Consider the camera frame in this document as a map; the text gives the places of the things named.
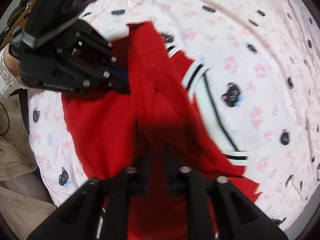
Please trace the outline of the person's left forearm sleeve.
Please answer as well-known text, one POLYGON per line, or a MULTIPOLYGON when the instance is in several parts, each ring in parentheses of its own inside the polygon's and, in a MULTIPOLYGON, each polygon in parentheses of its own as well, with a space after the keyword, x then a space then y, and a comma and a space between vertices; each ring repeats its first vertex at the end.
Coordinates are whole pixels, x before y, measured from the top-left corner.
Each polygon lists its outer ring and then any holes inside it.
POLYGON ((6 68, 3 61, 4 48, 1 50, 1 102, 7 100, 14 91, 27 88, 23 85, 20 75, 14 77, 6 68))

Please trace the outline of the person's left hand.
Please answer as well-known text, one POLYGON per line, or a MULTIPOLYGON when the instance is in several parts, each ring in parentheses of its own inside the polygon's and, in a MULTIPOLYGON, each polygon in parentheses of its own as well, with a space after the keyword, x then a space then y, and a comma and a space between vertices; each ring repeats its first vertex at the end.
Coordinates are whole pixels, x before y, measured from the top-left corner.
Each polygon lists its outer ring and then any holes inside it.
POLYGON ((3 61, 6 68, 14 77, 18 77, 20 75, 20 62, 10 55, 9 45, 7 45, 3 51, 3 61))

